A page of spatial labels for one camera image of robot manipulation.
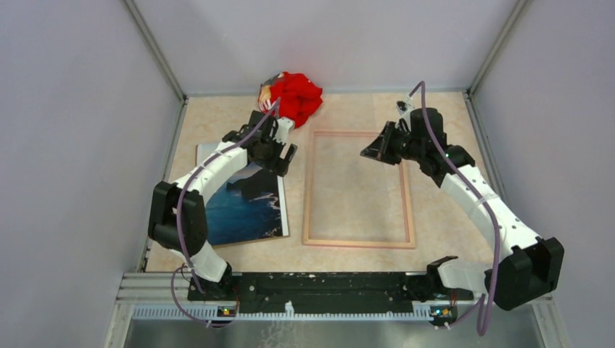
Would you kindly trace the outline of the landscape photo print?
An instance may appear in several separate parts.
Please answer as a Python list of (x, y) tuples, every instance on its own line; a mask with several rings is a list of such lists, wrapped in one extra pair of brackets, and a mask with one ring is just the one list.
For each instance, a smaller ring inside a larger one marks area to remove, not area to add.
[(214, 247), (289, 236), (283, 178), (255, 163), (223, 183), (205, 212)]

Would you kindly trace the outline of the pink wooden picture frame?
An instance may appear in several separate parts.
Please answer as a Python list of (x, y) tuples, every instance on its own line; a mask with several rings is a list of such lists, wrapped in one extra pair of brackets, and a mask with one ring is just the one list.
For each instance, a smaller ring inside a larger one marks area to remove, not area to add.
[(312, 131), (308, 138), (302, 243), (315, 247), (414, 249), (406, 167), (360, 155), (374, 130)]

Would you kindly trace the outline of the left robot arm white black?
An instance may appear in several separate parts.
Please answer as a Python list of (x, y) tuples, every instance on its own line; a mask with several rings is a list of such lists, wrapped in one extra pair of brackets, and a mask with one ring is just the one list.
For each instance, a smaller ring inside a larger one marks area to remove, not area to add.
[(233, 288), (232, 267), (208, 240), (206, 204), (232, 175), (252, 163), (284, 177), (297, 150), (287, 142), (294, 129), (288, 117), (254, 110), (248, 123), (229, 131), (194, 169), (154, 187), (147, 235), (185, 262), (199, 293), (220, 300)]

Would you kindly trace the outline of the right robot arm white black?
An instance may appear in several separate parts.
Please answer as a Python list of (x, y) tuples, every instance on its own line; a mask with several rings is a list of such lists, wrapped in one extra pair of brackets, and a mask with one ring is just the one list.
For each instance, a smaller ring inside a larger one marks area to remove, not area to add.
[(414, 161), (466, 213), (494, 253), (487, 263), (446, 256), (427, 265), (427, 293), (444, 299), (454, 289), (484, 294), (510, 311), (557, 288), (564, 246), (523, 223), (489, 185), (474, 158), (447, 142), (435, 108), (389, 121), (360, 155), (387, 165)]

